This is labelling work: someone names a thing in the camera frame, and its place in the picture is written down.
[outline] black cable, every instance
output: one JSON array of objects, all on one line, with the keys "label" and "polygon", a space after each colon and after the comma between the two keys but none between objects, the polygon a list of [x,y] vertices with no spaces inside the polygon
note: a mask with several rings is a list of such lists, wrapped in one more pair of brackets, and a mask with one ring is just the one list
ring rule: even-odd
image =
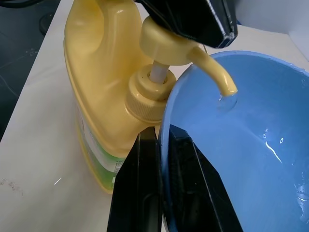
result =
[{"label": "black cable", "polygon": [[0,0],[0,7],[15,8],[15,9],[24,8],[24,7],[32,6],[44,0],[27,0],[24,2],[16,2],[16,3],[8,2],[8,1],[14,1],[14,0]]}]

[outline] water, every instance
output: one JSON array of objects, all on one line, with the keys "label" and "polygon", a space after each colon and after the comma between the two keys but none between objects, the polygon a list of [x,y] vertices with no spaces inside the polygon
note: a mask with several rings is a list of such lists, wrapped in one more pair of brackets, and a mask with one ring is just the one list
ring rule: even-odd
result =
[{"label": "water", "polygon": [[237,104],[237,100],[238,100],[238,95],[237,93],[232,94],[230,96],[222,96],[219,99],[219,105],[218,105],[218,111],[220,113],[227,113],[230,110],[232,110],[236,104]]},{"label": "water", "polygon": [[[291,162],[282,159],[288,141],[272,127],[248,127],[244,118],[251,126],[260,125],[259,114],[240,114],[238,103],[237,94],[221,97],[216,116],[203,116],[188,133],[220,173],[244,231],[306,231],[309,173],[304,170],[309,170],[309,160],[307,167],[300,160],[290,170]],[[303,180],[296,179],[299,170]]]}]

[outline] plastic bowl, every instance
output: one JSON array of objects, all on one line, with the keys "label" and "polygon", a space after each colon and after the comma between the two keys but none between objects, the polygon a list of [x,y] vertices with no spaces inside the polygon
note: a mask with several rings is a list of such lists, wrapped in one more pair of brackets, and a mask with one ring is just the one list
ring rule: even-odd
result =
[{"label": "plastic bowl", "polygon": [[254,52],[212,57],[233,77],[237,103],[222,107],[217,86],[194,65],[177,81],[160,132],[168,200],[172,124],[217,169],[245,232],[309,231],[309,73]]}]

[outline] table surface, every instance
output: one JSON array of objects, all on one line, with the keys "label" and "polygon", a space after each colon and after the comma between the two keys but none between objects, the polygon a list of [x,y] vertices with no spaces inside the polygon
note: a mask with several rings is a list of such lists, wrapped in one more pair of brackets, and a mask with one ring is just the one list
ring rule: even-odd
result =
[{"label": "table surface", "polygon": [[[72,2],[60,3],[0,143],[1,232],[107,228],[111,196],[92,177],[75,133],[74,95],[63,55]],[[239,26],[239,36],[224,50],[261,52],[309,70],[285,34]],[[187,67],[171,70],[178,77]]]}]

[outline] pump nozzle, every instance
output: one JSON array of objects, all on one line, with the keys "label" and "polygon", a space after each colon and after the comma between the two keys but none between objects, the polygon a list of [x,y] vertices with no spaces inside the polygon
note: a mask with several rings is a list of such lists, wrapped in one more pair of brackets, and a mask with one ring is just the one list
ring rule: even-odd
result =
[{"label": "pump nozzle", "polygon": [[237,88],[227,71],[198,46],[197,42],[157,25],[150,17],[143,22],[140,47],[145,55],[154,60],[154,68],[157,64],[160,64],[159,68],[161,66],[165,68],[193,62],[215,81],[223,96],[236,93]]},{"label": "pump nozzle", "polygon": [[217,84],[223,96],[237,93],[237,88],[228,72],[216,60],[209,56],[198,46],[187,55],[188,59],[209,75]]}]

